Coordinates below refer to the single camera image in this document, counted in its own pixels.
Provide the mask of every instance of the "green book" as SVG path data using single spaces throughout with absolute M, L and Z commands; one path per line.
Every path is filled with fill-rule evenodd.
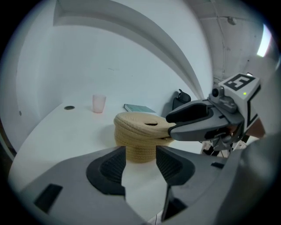
M 151 113 L 151 114 L 157 115 L 157 113 L 155 111 L 153 111 L 152 109 L 150 109 L 146 106 L 125 104 L 124 108 L 128 112 Z

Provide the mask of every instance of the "black object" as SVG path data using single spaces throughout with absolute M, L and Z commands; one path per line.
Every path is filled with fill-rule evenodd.
M 168 123 L 175 123 L 176 125 L 168 129 L 168 134 L 171 135 L 172 129 L 176 127 L 207 120 L 213 115 L 212 107 L 203 104 L 197 104 L 189 108 L 180 109 L 177 112 L 171 112 L 166 116 L 166 121 Z
M 71 109 L 75 109 L 75 107 L 72 106 L 72 105 L 68 105 L 68 106 L 66 106 L 64 109 L 65 109 L 65 110 L 71 110 Z
M 61 186 L 49 184 L 35 200 L 34 204 L 43 212 L 48 213 L 61 190 Z
M 219 151 L 214 151 L 212 146 L 208 150 L 204 149 L 203 152 L 208 156 L 217 156 L 220 153 Z
M 223 163 L 218 163 L 218 162 L 213 162 L 211 164 L 211 166 L 222 169 L 224 167 L 224 164 Z
M 181 89 L 180 90 L 180 93 L 178 95 L 177 98 L 174 98 L 173 100 L 173 110 L 176 109 L 177 107 L 185 104 L 185 103 L 188 103 L 191 101 L 191 97 L 189 94 L 183 92 Z
M 244 74 L 238 74 L 230 80 L 223 83 L 223 85 L 228 86 L 234 91 L 238 91 L 255 79 L 253 76 L 247 76 Z
M 107 195 L 125 196 L 121 185 L 122 173 L 126 166 L 125 146 L 91 162 L 86 170 L 89 182 Z
M 216 88 L 214 88 L 214 89 L 212 90 L 212 95 L 213 95 L 214 97 L 217 97 L 217 96 L 219 95 L 219 90 L 216 89 Z
M 195 172 L 194 164 L 161 146 L 156 146 L 156 164 L 168 185 L 183 185 Z
M 247 141 L 249 140 L 249 137 L 250 137 L 249 135 L 244 135 L 244 137 L 242 137 L 241 140 L 242 140 L 243 142 L 247 143 Z
M 247 121 L 247 126 L 250 126 L 250 124 L 256 119 L 256 117 L 258 116 L 258 114 L 256 113 L 254 115 L 253 118 L 251 118 L 251 101 L 252 99 L 258 94 L 258 92 L 260 91 L 260 85 L 258 86 L 258 88 L 256 89 L 256 91 L 254 92 L 254 94 L 251 96 L 251 98 L 247 101 L 247 109 L 248 109 L 248 121 Z
M 167 188 L 165 202 L 166 204 L 163 210 L 161 221 L 165 221 L 187 208 L 187 206 L 181 200 L 173 196 L 173 192 L 171 191 L 171 186 L 168 186 Z
M 227 128 L 223 127 L 223 128 L 215 129 L 215 130 L 212 130 L 212 131 L 208 131 L 208 132 L 206 132 L 204 137 L 205 137 L 205 139 L 212 139 L 212 138 L 215 137 L 215 135 L 217 133 L 222 133 L 222 132 L 226 133 L 227 132 Z

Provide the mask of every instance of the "white wall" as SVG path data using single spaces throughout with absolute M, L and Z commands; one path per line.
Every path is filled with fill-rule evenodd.
M 107 104 L 140 104 L 161 114 L 174 91 L 187 84 L 165 63 L 135 42 L 87 26 L 54 27 L 38 80 L 42 116 L 70 99 L 90 102 L 105 94 Z
M 209 49 L 186 3 L 117 2 L 153 20 L 176 42 L 206 97 L 212 85 Z M 174 70 L 133 40 L 89 26 L 54 26 L 56 3 L 41 2 L 23 20 L 1 61 L 0 117 L 16 151 L 50 111 L 69 99 L 88 101 L 93 93 L 104 93 L 108 104 L 142 104 L 159 114 L 178 88 L 195 99 Z M 161 13 L 156 16 L 155 10 Z
M 16 151 L 40 122 L 35 92 L 37 68 L 54 7 L 54 0 L 34 7 L 13 34 L 1 59 L 0 117 Z
M 204 27 L 211 48 L 214 77 L 224 80 L 249 72 L 261 78 L 263 84 L 273 73 L 279 56 L 273 41 L 264 58 L 257 55 L 266 21 L 241 1 L 186 1 Z M 231 25 L 228 17 L 233 17 L 236 24 Z
M 114 0 L 151 19 L 180 47 L 191 64 L 206 98 L 213 86 L 208 40 L 185 0 Z

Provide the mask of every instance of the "pink plastic cup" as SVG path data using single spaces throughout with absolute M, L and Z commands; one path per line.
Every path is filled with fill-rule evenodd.
M 93 112 L 102 113 L 104 111 L 106 96 L 101 94 L 93 95 Z

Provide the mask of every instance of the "white table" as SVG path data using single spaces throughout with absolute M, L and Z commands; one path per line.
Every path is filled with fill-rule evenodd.
M 113 119 L 125 112 L 122 106 L 106 105 L 102 114 L 91 106 L 73 104 L 65 110 L 61 104 L 47 115 L 21 146 L 11 166 L 9 183 L 15 192 L 50 169 L 58 162 L 116 146 Z M 200 153 L 199 142 L 174 141 L 170 147 Z M 145 220 L 163 209 L 166 182 L 156 161 L 135 164 L 127 161 L 122 176 L 127 203 Z

